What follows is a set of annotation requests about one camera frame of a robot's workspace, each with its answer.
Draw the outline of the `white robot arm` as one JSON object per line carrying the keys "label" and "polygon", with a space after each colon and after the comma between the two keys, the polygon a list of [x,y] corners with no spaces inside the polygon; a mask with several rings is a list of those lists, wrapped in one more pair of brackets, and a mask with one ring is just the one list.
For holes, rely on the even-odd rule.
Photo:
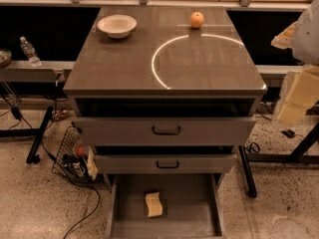
{"label": "white robot arm", "polygon": [[291,49],[293,57],[304,63],[300,72],[285,78],[275,109],[274,124],[289,128],[319,101],[319,0],[313,0],[296,22],[273,38],[271,45]]}

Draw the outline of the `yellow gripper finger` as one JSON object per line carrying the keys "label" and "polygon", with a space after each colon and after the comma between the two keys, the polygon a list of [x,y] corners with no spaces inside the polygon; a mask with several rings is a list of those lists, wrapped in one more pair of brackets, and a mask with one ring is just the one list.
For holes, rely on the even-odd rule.
{"label": "yellow gripper finger", "polygon": [[275,36],[271,45],[278,49],[291,49],[297,22],[290,24],[284,31]]}
{"label": "yellow gripper finger", "polygon": [[298,124],[319,102],[319,67],[307,66],[290,78],[291,85],[278,111],[276,120],[282,126]]}

